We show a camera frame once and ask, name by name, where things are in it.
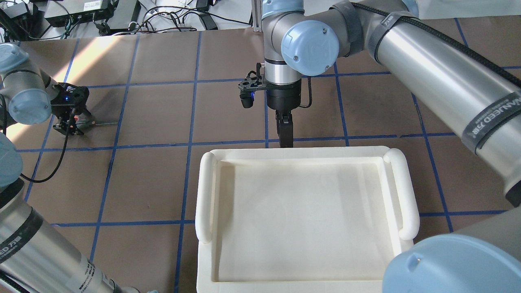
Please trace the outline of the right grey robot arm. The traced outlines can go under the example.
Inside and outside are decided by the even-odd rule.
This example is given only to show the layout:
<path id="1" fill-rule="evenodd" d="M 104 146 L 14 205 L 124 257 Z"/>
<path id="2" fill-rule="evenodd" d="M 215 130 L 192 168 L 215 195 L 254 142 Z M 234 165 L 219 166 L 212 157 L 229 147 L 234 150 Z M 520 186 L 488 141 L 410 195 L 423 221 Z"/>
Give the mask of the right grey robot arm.
<path id="1" fill-rule="evenodd" d="M 511 210 L 399 254 L 383 292 L 519 293 L 520 80 L 421 22 L 414 0 L 343 0 L 307 16 L 301 0 L 264 0 L 262 28 L 265 79 L 289 86 L 275 98 L 367 50 L 504 180 Z"/>

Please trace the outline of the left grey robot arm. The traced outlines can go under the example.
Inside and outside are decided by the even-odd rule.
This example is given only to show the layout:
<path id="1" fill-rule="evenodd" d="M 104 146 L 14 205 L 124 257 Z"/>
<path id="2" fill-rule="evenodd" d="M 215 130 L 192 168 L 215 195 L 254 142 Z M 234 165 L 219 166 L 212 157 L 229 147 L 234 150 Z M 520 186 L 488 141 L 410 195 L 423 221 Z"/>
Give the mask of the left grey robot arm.
<path id="1" fill-rule="evenodd" d="M 56 82 L 22 48 L 1 44 L 1 285 L 14 293 L 137 293 L 121 287 L 24 200 L 24 164 L 7 137 L 14 124 L 35 125 L 51 115 L 69 139 L 93 124 L 89 89 Z"/>

